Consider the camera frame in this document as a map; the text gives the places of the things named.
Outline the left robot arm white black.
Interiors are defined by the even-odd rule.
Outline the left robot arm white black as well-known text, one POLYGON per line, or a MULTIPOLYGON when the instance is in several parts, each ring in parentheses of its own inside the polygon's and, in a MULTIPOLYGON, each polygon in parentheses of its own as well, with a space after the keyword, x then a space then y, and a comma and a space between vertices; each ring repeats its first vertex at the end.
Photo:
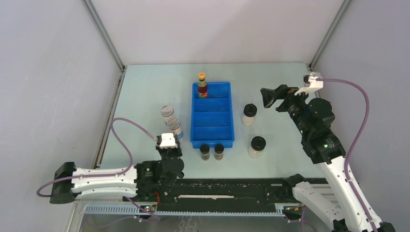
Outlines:
POLYGON ((65 204, 101 197, 148 201, 160 187, 184 177, 180 142, 169 147, 156 145, 156 150, 161 156, 160 160, 144 161, 129 170, 90 170, 77 168, 74 162, 66 162, 55 171, 49 202, 65 204))

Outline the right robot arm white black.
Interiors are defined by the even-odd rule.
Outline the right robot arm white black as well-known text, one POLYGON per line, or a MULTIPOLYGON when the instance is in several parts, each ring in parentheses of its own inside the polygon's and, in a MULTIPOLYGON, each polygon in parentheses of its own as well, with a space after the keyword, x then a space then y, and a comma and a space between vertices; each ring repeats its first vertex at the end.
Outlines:
POLYGON ((332 232, 393 232, 394 226, 382 221, 363 195, 340 140, 331 131, 335 119, 329 101, 298 94, 297 87, 280 85, 261 88, 264 108, 282 100, 277 112, 286 112, 301 133, 301 144, 312 163, 323 173, 338 205, 316 193, 300 174, 285 179, 281 189, 287 202, 300 201, 316 214, 332 232))

